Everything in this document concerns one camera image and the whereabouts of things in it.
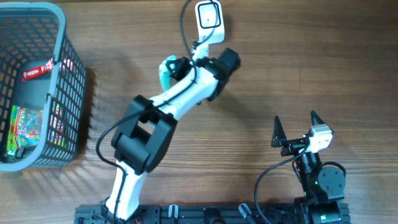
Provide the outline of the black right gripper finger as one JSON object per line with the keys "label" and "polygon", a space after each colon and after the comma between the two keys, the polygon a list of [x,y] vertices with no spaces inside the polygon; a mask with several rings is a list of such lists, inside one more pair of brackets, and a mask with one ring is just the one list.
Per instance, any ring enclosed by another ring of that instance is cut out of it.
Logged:
{"label": "black right gripper finger", "polygon": [[310,112],[310,116],[313,126],[325,124],[325,122],[319,117],[319,115],[314,110]]}
{"label": "black right gripper finger", "polygon": [[274,117],[274,131],[272,135],[271,146],[282,147],[287,145],[287,137],[278,116]]}

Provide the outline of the teal tissue packet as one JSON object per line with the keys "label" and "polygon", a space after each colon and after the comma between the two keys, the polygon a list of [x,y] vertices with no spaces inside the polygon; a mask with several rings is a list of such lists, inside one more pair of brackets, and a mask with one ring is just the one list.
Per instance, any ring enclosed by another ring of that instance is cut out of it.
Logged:
{"label": "teal tissue packet", "polygon": [[159,65],[159,81],[163,91],[167,91],[172,87],[172,77],[171,72],[166,66],[166,63],[169,61],[176,60],[175,55],[168,56],[160,65]]}

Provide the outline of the red Nescafe stick sachet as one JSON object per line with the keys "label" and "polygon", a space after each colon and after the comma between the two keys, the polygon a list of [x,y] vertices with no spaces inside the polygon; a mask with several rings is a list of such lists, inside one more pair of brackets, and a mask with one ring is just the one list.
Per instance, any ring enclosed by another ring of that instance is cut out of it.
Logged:
{"label": "red Nescafe stick sachet", "polygon": [[[45,65],[40,65],[38,67],[31,68],[22,72],[22,81],[26,82],[28,80],[35,79],[44,75],[47,72],[51,72],[55,66],[54,59],[50,59]],[[61,71],[65,71],[67,68],[73,70],[74,63],[72,60],[64,58],[63,62],[60,64]]]}

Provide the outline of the green Haribo gummy bag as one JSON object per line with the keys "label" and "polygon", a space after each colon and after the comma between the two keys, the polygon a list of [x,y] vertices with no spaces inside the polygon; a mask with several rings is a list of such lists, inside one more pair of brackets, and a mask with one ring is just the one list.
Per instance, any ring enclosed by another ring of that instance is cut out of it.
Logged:
{"label": "green Haribo gummy bag", "polygon": [[14,105],[7,137],[7,150],[18,151],[38,145],[42,120],[42,110],[32,110]]}

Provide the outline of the small red carton box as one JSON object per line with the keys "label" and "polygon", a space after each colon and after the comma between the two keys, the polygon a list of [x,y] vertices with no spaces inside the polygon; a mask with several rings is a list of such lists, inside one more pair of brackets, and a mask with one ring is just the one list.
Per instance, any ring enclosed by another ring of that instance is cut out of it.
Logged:
{"label": "small red carton box", "polygon": [[59,103],[52,103],[50,114],[50,129],[47,134],[47,140],[62,148],[66,148],[67,140],[65,138],[64,110]]}

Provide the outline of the dark green gum pack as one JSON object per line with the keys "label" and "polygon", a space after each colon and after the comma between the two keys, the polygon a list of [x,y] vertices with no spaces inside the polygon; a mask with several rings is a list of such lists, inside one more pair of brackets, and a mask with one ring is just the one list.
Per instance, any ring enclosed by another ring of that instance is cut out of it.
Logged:
{"label": "dark green gum pack", "polygon": [[24,151],[24,149],[7,150],[5,156],[11,159],[22,159]]}

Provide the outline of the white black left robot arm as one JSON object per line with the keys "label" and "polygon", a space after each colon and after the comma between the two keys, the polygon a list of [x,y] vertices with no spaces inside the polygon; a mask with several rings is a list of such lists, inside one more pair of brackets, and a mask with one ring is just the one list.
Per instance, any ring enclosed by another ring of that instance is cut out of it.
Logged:
{"label": "white black left robot arm", "polygon": [[111,195],[101,208],[110,223],[126,223],[139,207],[139,195],[148,173],[164,158],[178,121],[203,100],[212,101],[223,91],[230,76],[241,66],[241,58],[230,48],[219,57],[208,56],[208,45],[196,44],[192,58],[174,55],[159,66],[160,78],[176,81],[150,99],[137,95],[114,131],[117,169]]}

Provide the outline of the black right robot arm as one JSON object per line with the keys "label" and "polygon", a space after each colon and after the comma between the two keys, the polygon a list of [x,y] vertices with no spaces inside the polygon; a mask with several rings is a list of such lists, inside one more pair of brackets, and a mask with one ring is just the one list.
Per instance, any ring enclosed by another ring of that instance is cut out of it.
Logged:
{"label": "black right robot arm", "polygon": [[303,197],[289,206],[292,223],[344,223],[346,170],[333,161],[322,162],[320,151],[330,146],[334,131],[312,111],[307,134],[287,139],[278,116],[274,118],[271,146],[281,147],[281,156],[292,156],[295,175],[302,185]]}

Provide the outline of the white barcode scanner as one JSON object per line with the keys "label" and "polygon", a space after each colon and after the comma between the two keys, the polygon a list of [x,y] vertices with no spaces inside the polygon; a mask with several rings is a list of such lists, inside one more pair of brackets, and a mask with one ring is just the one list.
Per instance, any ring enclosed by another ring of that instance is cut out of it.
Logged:
{"label": "white barcode scanner", "polygon": [[200,1],[195,5],[199,43],[219,44],[224,41],[223,11],[219,1]]}

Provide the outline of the grey plastic shopping basket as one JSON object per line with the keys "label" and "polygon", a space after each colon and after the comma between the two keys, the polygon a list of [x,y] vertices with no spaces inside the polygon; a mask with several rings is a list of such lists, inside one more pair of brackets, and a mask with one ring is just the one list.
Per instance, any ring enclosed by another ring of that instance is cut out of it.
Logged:
{"label": "grey plastic shopping basket", "polygon": [[[61,71],[64,58],[73,61],[73,70]],[[22,81],[23,71],[50,59],[55,62],[51,72]],[[76,158],[86,84],[85,67],[67,35],[60,7],[50,2],[1,3],[1,171],[61,167]],[[47,140],[53,102],[64,110],[66,148]],[[43,111],[39,143],[25,149],[22,159],[5,156],[14,105]]]}

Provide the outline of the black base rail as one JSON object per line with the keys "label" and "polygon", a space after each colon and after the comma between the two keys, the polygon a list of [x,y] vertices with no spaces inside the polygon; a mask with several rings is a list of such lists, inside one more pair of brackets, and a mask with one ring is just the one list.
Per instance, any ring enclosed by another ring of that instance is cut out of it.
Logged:
{"label": "black base rail", "polygon": [[[277,203],[261,207],[271,223],[337,223],[350,224],[346,203],[308,206],[304,203]],[[113,215],[102,205],[85,205],[75,210],[74,223],[112,223]],[[140,205],[127,220],[118,223],[142,224],[206,224],[206,223],[264,223],[255,206],[166,206]]]}

